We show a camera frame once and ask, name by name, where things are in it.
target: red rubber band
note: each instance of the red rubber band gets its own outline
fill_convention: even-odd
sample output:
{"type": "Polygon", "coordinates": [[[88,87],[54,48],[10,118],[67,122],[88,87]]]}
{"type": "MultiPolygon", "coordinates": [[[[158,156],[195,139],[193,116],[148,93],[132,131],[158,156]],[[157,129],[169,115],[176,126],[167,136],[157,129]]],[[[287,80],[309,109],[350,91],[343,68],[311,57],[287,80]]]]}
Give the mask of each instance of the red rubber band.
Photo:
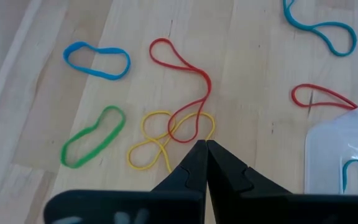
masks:
{"type": "Polygon", "coordinates": [[[196,68],[194,66],[192,66],[190,63],[188,63],[185,59],[183,59],[179,53],[177,52],[177,50],[175,49],[175,47],[173,46],[173,44],[171,43],[170,40],[166,39],[166,38],[158,38],[158,39],[155,39],[151,44],[150,44],[150,47],[149,47],[149,54],[150,54],[150,57],[152,58],[152,60],[159,64],[159,65],[162,65],[164,67],[168,67],[168,68],[172,68],[172,69],[176,69],[176,70],[183,70],[183,71],[188,71],[188,72],[196,72],[196,73],[199,73],[206,81],[206,84],[208,86],[208,89],[207,89],[207,92],[205,94],[204,97],[202,97],[201,99],[198,99],[196,101],[193,101],[191,103],[188,103],[187,105],[185,105],[184,107],[180,108],[179,110],[177,110],[176,112],[174,112],[174,114],[171,116],[171,118],[169,119],[168,121],[168,125],[167,125],[167,129],[168,129],[168,134],[170,135],[170,137],[177,141],[177,142],[181,142],[181,143],[187,143],[187,142],[190,142],[191,140],[193,140],[194,138],[197,137],[197,134],[198,134],[198,120],[200,118],[200,113],[201,113],[201,110],[203,109],[203,106],[205,104],[205,101],[208,99],[209,95],[211,94],[211,91],[212,91],[212,81],[210,79],[210,77],[208,76],[208,74],[206,72],[204,72],[203,70],[199,69],[199,68],[196,68]],[[169,64],[169,63],[165,63],[165,62],[161,62],[160,60],[156,59],[154,56],[153,56],[153,53],[152,53],[152,49],[153,47],[155,46],[155,44],[159,43],[159,42],[165,42],[166,44],[168,44],[171,49],[173,50],[173,53],[179,58],[179,60],[184,63],[187,67],[182,67],[182,66],[178,66],[178,65],[172,65],[172,64],[169,64]],[[196,116],[196,132],[194,134],[193,137],[191,137],[190,139],[188,140],[180,140],[180,139],[177,139],[175,136],[173,136],[172,134],[172,130],[170,129],[170,125],[171,125],[171,122],[172,120],[174,119],[174,117],[180,113],[181,111],[183,111],[184,109],[190,107],[190,106],[193,106],[195,104],[198,104],[200,103],[200,107],[198,108],[198,111],[197,111],[197,116],[196,116]]]}
{"type": "Polygon", "coordinates": [[[294,87],[294,89],[292,89],[292,91],[291,91],[291,98],[296,105],[298,105],[302,108],[309,108],[312,106],[337,106],[339,108],[344,108],[346,110],[354,110],[354,109],[358,108],[358,106],[355,103],[353,103],[351,100],[347,99],[346,97],[340,95],[339,93],[336,93],[336,92],[329,90],[327,88],[324,88],[324,87],[321,87],[318,85],[314,85],[314,84],[309,84],[309,83],[304,83],[304,84],[297,85],[296,87],[294,87]],[[343,103],[335,103],[335,102],[320,102],[320,103],[312,103],[312,104],[306,105],[304,103],[301,103],[296,98],[296,91],[300,88],[310,88],[312,90],[322,91],[323,93],[327,93],[329,95],[335,96],[336,98],[339,98],[340,100],[346,102],[347,105],[343,104],[343,103]]]}

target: rubber band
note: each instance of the rubber band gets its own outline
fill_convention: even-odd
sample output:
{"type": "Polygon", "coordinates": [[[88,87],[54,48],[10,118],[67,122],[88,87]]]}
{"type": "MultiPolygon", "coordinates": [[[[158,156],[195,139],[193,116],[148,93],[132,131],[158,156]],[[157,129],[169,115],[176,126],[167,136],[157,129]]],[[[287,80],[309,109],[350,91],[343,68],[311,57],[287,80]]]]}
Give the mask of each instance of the rubber band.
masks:
{"type": "Polygon", "coordinates": [[[347,185],[347,168],[349,168],[349,166],[353,162],[358,162],[358,159],[351,159],[351,160],[345,162],[345,164],[342,167],[342,189],[343,189],[343,193],[345,193],[346,185],[347,185]]]}
{"type": "Polygon", "coordinates": [[[291,6],[292,4],[295,2],[295,0],[291,0],[291,3],[287,6],[287,1],[288,0],[283,0],[283,8],[284,8],[284,16],[287,19],[287,21],[293,25],[294,27],[300,29],[300,30],[304,30],[304,31],[308,31],[308,32],[312,32],[314,34],[316,34],[317,36],[319,36],[320,38],[322,38],[323,41],[325,41],[325,43],[327,44],[329,50],[338,57],[345,57],[350,55],[351,53],[353,53],[354,49],[356,48],[357,45],[357,36],[356,33],[354,32],[353,28],[347,24],[344,24],[342,22],[322,22],[319,24],[315,24],[315,25],[304,25],[299,23],[298,21],[296,21],[292,14],[291,14],[291,6]],[[316,28],[318,27],[323,27],[323,26],[334,26],[334,27],[340,27],[343,28],[345,30],[348,31],[348,33],[350,34],[351,38],[352,38],[352,46],[349,49],[348,52],[346,53],[340,53],[337,50],[335,50],[333,44],[331,43],[331,41],[328,39],[327,36],[325,36],[322,32],[318,31],[316,28]]]}
{"type": "Polygon", "coordinates": [[[94,75],[96,77],[102,77],[102,78],[105,78],[108,80],[117,80],[117,79],[122,78],[128,72],[129,67],[131,67],[131,58],[129,57],[129,54],[125,50],[122,50],[118,47],[96,48],[86,42],[83,42],[83,41],[75,42],[75,43],[71,44],[70,46],[68,46],[63,51],[63,58],[66,61],[66,63],[69,64],[69,66],[73,67],[74,69],[77,69],[81,72],[85,72],[90,75],[94,75]],[[97,71],[97,70],[93,70],[90,68],[85,68],[85,67],[74,65],[69,60],[70,54],[82,47],[87,47],[99,54],[123,54],[123,55],[125,55],[125,58],[127,60],[127,65],[126,65],[124,71],[122,71],[120,74],[109,74],[106,72],[97,71]]]}
{"type": "Polygon", "coordinates": [[[112,140],[114,140],[118,134],[121,132],[121,130],[123,129],[123,127],[125,126],[125,122],[126,122],[126,117],[125,114],[123,112],[122,109],[120,109],[118,106],[107,106],[105,109],[103,109],[102,113],[100,114],[100,116],[98,117],[98,119],[96,120],[96,122],[94,123],[94,125],[84,128],[82,129],[80,132],[78,132],[77,134],[75,134],[73,137],[71,137],[62,147],[62,153],[60,156],[60,162],[64,165],[67,166],[69,168],[72,169],[77,169],[81,166],[83,166],[84,164],[86,164],[88,161],[90,161],[91,159],[95,158],[104,148],[106,148],[110,142],[112,140]],[[119,122],[119,124],[111,131],[111,133],[102,141],[102,143],[100,143],[98,146],[96,146],[94,149],[92,149],[92,151],[90,151],[89,153],[87,153],[85,156],[83,156],[82,158],[79,158],[74,164],[69,164],[67,163],[67,150],[68,150],[68,146],[75,142],[76,140],[82,138],[83,136],[92,133],[94,130],[96,130],[101,122],[101,120],[104,118],[104,116],[106,115],[106,113],[108,111],[111,110],[115,110],[118,111],[118,113],[121,115],[121,121],[119,122]]]}
{"type": "Polygon", "coordinates": [[[159,65],[162,65],[164,67],[168,67],[168,68],[172,68],[172,69],[176,69],[176,70],[183,70],[183,71],[188,71],[188,72],[196,72],[198,74],[200,74],[204,79],[205,79],[205,82],[207,84],[207,92],[205,94],[204,97],[196,100],[196,101],[193,101],[191,103],[188,103],[187,105],[185,105],[184,107],[180,108],[179,110],[177,110],[176,112],[174,112],[174,114],[170,117],[169,121],[168,121],[168,125],[167,125],[167,131],[168,131],[168,134],[169,136],[177,141],[177,142],[181,142],[181,143],[187,143],[187,142],[190,142],[192,140],[194,140],[194,138],[197,136],[198,134],[198,121],[199,121],[199,118],[200,118],[200,114],[201,114],[201,110],[203,109],[203,106],[206,102],[206,100],[208,99],[209,95],[211,94],[211,91],[212,91],[212,81],[210,79],[210,77],[208,76],[208,74],[206,72],[204,72],[203,70],[199,69],[199,68],[196,68],[194,66],[192,66],[191,64],[189,64],[185,59],[183,59],[179,53],[177,52],[177,50],[175,49],[175,47],[173,46],[173,44],[171,43],[170,40],[166,39],[166,38],[158,38],[156,40],[154,40],[151,44],[150,44],[150,48],[149,48],[149,54],[150,54],[150,57],[151,59],[159,64],[159,65]],[[165,62],[161,62],[159,61],[158,59],[156,59],[154,56],[153,56],[153,53],[152,53],[152,49],[153,47],[155,46],[155,44],[159,43],[159,42],[164,42],[166,44],[168,44],[173,53],[179,58],[179,60],[184,63],[186,65],[186,67],[182,67],[182,66],[178,66],[178,65],[171,65],[171,64],[168,64],[168,63],[165,63],[165,62]],[[183,111],[184,109],[190,107],[190,106],[193,106],[195,104],[198,104],[200,103],[200,107],[198,108],[198,111],[197,111],[197,114],[196,114],[196,131],[193,135],[193,137],[191,137],[190,139],[187,139],[187,140],[180,140],[180,139],[177,139],[174,135],[173,135],[173,132],[170,130],[170,126],[171,126],[171,123],[172,121],[174,120],[174,118],[177,116],[178,113],[180,113],[181,111],[183,111]]]}
{"type": "Polygon", "coordinates": [[[291,91],[291,98],[292,98],[292,101],[296,105],[298,105],[302,108],[310,108],[312,106],[336,106],[336,107],[343,108],[346,110],[354,110],[354,109],[358,108],[358,106],[355,103],[353,103],[351,100],[347,99],[346,97],[340,95],[339,93],[336,93],[335,91],[329,90],[322,86],[309,84],[309,83],[304,83],[304,84],[297,85],[296,87],[294,87],[291,91]],[[335,102],[319,102],[319,103],[310,103],[310,104],[306,105],[304,103],[301,103],[298,100],[298,98],[296,97],[296,91],[299,90],[300,88],[310,88],[312,90],[318,90],[318,91],[323,92],[327,95],[335,96],[336,98],[339,98],[340,100],[344,101],[347,104],[335,103],[335,102]]]}
{"type": "MultiPolygon", "coordinates": [[[[158,140],[164,138],[165,136],[168,135],[168,132],[166,133],[163,133],[161,134],[160,136],[156,137],[156,138],[153,138],[153,137],[150,137],[146,131],[145,131],[145,122],[146,120],[155,115],[155,114],[166,114],[166,115],[169,115],[169,116],[172,116],[171,112],[169,111],[164,111],[164,110],[158,110],[158,111],[153,111],[153,112],[150,112],[148,114],[146,114],[143,118],[142,118],[142,122],[140,124],[141,126],[141,131],[142,131],[142,134],[144,136],[144,138],[146,138],[147,140],[143,141],[143,142],[140,142],[138,144],[135,144],[133,145],[132,147],[129,148],[128,152],[127,152],[127,163],[129,166],[131,166],[133,169],[136,169],[136,170],[146,170],[146,169],[149,169],[151,168],[152,166],[154,166],[154,164],[157,162],[158,160],[158,157],[161,155],[161,153],[163,154],[164,156],[164,159],[165,159],[165,165],[167,166],[167,170],[169,171],[169,173],[172,172],[172,168],[171,168],[171,164],[170,164],[170,161],[169,161],[169,157],[168,157],[168,153],[167,153],[167,150],[165,149],[165,146],[168,144],[168,142],[171,140],[171,137],[168,136],[167,140],[165,140],[165,142],[163,144],[161,144],[158,140]],[[139,146],[142,146],[144,144],[147,144],[147,143],[150,143],[150,142],[153,142],[153,143],[156,143],[156,145],[158,145],[158,147],[160,148],[159,152],[154,156],[152,162],[150,162],[149,164],[146,164],[144,166],[137,166],[135,165],[132,161],[131,161],[131,154],[133,152],[133,150],[139,146]]],[[[187,116],[185,116],[183,119],[181,119],[178,124],[175,124],[175,119],[173,120],[172,122],[172,127],[170,128],[170,131],[171,133],[175,133],[177,131],[177,129],[180,127],[180,125],[186,121],[187,119],[189,119],[190,117],[192,116],[196,116],[198,115],[198,113],[191,113],[191,114],[188,114],[187,116]]],[[[206,140],[210,139],[212,134],[214,133],[215,131],[215,119],[208,113],[205,113],[205,112],[201,112],[200,115],[203,115],[205,117],[207,117],[208,119],[211,120],[211,124],[212,124],[212,128],[211,128],[211,131],[209,132],[209,134],[207,135],[206,137],[206,140]]]]}

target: tangled rubber band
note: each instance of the tangled rubber band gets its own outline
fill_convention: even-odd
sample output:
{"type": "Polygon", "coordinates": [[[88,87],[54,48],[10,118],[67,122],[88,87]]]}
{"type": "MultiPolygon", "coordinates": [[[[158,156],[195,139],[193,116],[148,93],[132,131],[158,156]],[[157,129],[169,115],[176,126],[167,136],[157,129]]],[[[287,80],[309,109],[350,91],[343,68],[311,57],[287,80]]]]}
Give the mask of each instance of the tangled rubber band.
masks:
{"type": "MultiPolygon", "coordinates": [[[[159,110],[159,111],[153,111],[153,112],[150,112],[148,114],[146,114],[143,118],[142,118],[142,122],[140,124],[140,129],[142,131],[142,134],[143,136],[147,139],[143,142],[140,142],[138,144],[135,144],[133,145],[132,147],[129,148],[128,152],[127,152],[127,163],[129,164],[129,166],[131,166],[133,169],[136,169],[136,170],[146,170],[146,169],[149,169],[151,168],[158,160],[158,157],[161,155],[161,153],[163,154],[164,156],[164,159],[165,159],[165,164],[167,166],[167,170],[169,171],[169,173],[172,172],[172,168],[171,168],[171,164],[170,164],[170,161],[169,161],[169,157],[168,157],[168,153],[167,153],[167,150],[165,149],[165,146],[168,144],[168,142],[171,140],[171,137],[168,136],[167,140],[165,140],[165,142],[163,144],[161,144],[158,140],[164,138],[165,136],[168,135],[168,132],[166,133],[163,133],[161,134],[160,136],[156,137],[156,138],[153,138],[153,137],[150,137],[146,131],[145,131],[145,122],[146,120],[155,115],[155,114],[166,114],[166,115],[169,115],[171,116],[171,112],[169,111],[164,111],[164,110],[159,110]],[[153,142],[153,143],[156,143],[156,145],[158,145],[158,147],[160,148],[159,152],[154,156],[152,162],[150,162],[149,164],[146,164],[144,166],[137,166],[137,165],[134,165],[134,163],[131,161],[131,154],[133,152],[133,150],[139,146],[142,146],[144,144],[147,144],[147,143],[150,143],[150,142],[153,142]]],[[[178,128],[180,127],[180,125],[186,121],[187,119],[189,119],[190,117],[192,116],[196,116],[198,115],[198,113],[191,113],[191,114],[188,114],[187,116],[185,116],[183,119],[181,119],[178,124],[176,124],[175,122],[175,119],[173,120],[172,122],[172,127],[170,127],[170,131],[171,133],[175,133],[175,131],[178,130],[178,128]]],[[[205,117],[207,117],[208,119],[211,120],[211,124],[212,124],[212,128],[211,128],[211,131],[209,132],[209,134],[207,135],[206,137],[206,140],[210,139],[210,137],[212,136],[212,134],[214,133],[215,131],[215,119],[208,113],[205,113],[205,112],[201,112],[200,115],[203,115],[205,117]]]]}

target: wooden surface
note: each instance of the wooden surface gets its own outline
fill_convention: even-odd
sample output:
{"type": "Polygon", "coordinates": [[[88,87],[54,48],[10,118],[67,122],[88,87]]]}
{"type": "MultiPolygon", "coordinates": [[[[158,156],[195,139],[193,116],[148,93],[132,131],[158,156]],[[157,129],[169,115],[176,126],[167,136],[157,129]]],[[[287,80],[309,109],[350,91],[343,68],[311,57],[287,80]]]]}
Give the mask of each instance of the wooden surface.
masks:
{"type": "MultiPolygon", "coordinates": [[[[297,0],[293,15],[306,24],[345,22],[358,36],[358,0],[297,0]]],[[[346,51],[345,31],[321,30],[346,51]]],[[[278,0],[0,0],[0,223],[41,223],[45,202],[64,190],[150,190],[167,176],[163,159],[150,170],[132,170],[126,151],[144,140],[139,127],[144,114],[175,111],[202,97],[206,87],[194,74],[151,61],[149,44],[158,37],[169,38],[187,61],[210,75],[213,92],[204,110],[216,118],[213,139],[286,189],[303,192],[307,130],[343,110],[297,108],[289,91],[315,83],[358,103],[358,44],[350,57],[333,56],[317,36],[288,25],[278,0]],[[69,68],[62,52],[76,40],[125,49],[130,72],[111,82],[69,68]],[[93,124],[107,105],[126,112],[121,134],[82,168],[62,167],[62,144],[93,124]]],[[[156,46],[155,54],[178,63],[167,46],[156,46]]],[[[125,65],[120,56],[87,50],[72,60],[116,73],[125,65]]],[[[305,102],[327,99],[311,91],[299,96],[305,102]]],[[[147,131],[164,132],[167,120],[150,119],[147,131]]],[[[193,122],[183,125],[178,138],[193,135],[193,122]]],[[[72,145],[69,158],[89,151],[116,123],[111,113],[95,134],[72,145]]],[[[210,128],[202,118],[198,138],[210,128]]],[[[168,144],[173,166],[193,144],[168,144]]],[[[133,160],[145,164],[156,152],[153,144],[142,146],[133,160]]],[[[214,222],[210,202],[206,216],[207,223],[214,222]]]]}

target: green rubber band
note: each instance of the green rubber band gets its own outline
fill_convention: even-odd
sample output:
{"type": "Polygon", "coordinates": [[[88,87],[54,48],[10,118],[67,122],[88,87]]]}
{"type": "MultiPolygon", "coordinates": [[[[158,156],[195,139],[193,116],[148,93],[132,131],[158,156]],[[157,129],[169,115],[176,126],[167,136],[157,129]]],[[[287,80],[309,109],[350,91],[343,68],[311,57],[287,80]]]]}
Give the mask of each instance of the green rubber band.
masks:
{"type": "Polygon", "coordinates": [[[92,160],[93,158],[95,158],[104,148],[106,148],[110,142],[112,140],[114,140],[118,134],[121,132],[121,130],[123,129],[123,127],[125,126],[125,122],[126,122],[126,118],[125,118],[125,114],[123,112],[122,109],[120,109],[117,106],[111,105],[111,106],[107,106],[102,113],[100,114],[100,116],[98,117],[98,119],[96,120],[95,124],[82,129],[80,132],[78,132],[77,134],[75,134],[72,138],[70,138],[62,147],[62,154],[60,157],[60,162],[64,165],[67,166],[69,168],[72,169],[77,169],[81,166],[83,166],[84,164],[86,164],[88,161],[92,160]],[[87,155],[83,156],[82,158],[80,158],[78,161],[76,161],[74,164],[70,165],[67,163],[67,150],[68,150],[68,146],[75,142],[76,140],[82,138],[83,136],[92,133],[94,130],[96,130],[99,126],[100,121],[103,119],[104,115],[109,111],[109,110],[116,110],[119,112],[119,114],[121,115],[121,121],[120,123],[111,131],[111,133],[103,140],[102,143],[100,143],[98,146],[96,146],[91,152],[89,152],[87,155]]]}

